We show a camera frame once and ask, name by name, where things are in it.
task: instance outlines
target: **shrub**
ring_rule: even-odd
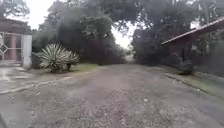
[[[67,65],[67,70],[70,70],[71,65],[78,63],[78,55],[66,50],[59,44],[49,44],[42,52],[35,53],[40,58],[40,67],[50,68],[51,72],[62,71]]]
[[[180,75],[191,75],[194,72],[194,65],[190,60],[184,61],[180,63],[179,70]]]

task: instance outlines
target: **spiky plant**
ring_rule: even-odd
[[[76,65],[79,62],[79,56],[76,53],[67,51],[67,70],[70,71],[72,65]]]
[[[40,60],[40,66],[49,67],[52,72],[62,69],[67,60],[67,50],[59,44],[49,44],[36,54]]]

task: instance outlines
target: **road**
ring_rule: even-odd
[[[9,128],[223,128],[224,103],[155,67],[114,65],[0,96]]]

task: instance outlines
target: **gate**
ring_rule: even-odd
[[[22,61],[22,35],[0,32],[0,62]]]

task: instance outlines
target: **dirt road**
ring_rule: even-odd
[[[115,65],[0,96],[9,128],[223,128],[224,103],[157,68]]]

